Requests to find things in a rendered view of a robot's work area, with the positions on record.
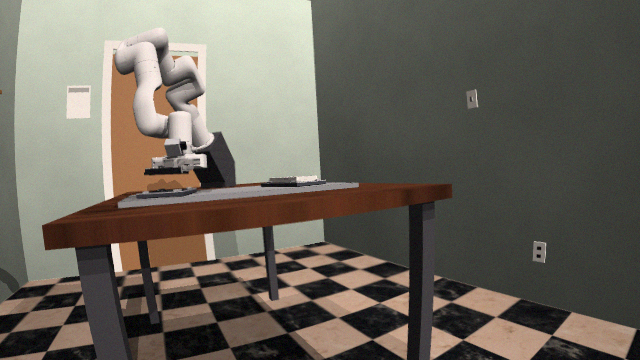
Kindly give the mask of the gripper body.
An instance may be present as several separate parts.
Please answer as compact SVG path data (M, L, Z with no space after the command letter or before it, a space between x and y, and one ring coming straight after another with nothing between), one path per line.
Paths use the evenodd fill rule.
M169 159L173 159L174 161L174 167L170 167L170 168L181 168L178 167L178 159L183 159L183 158L193 158L194 161L194 169L195 168L207 168L207 158L206 155L204 154L185 154L182 156L164 156L164 157L157 157L157 158L151 158L151 162L152 162L152 168L155 168L155 161L163 161L163 160L169 160Z

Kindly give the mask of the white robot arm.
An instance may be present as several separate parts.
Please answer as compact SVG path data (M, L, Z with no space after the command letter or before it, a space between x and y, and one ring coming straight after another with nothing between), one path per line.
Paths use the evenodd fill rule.
M205 93L198 69L190 56L173 60L163 28L123 40L114 61L120 74L135 74L133 112L138 130L145 136L165 139L167 156L194 154L213 142L198 109L189 103ZM169 116L156 114L154 106L154 91L162 83L171 86L165 96L175 112Z

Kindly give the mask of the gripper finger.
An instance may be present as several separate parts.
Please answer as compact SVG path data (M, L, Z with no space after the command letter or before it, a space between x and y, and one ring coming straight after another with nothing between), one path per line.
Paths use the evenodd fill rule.
M169 159L169 160L163 160L163 161L155 161L155 168L170 168L170 167L174 167L174 161L173 159ZM155 169L155 168L145 168L145 169Z
M181 167L181 173L187 173L185 171L194 169L194 161L188 158L178 159L178 167Z

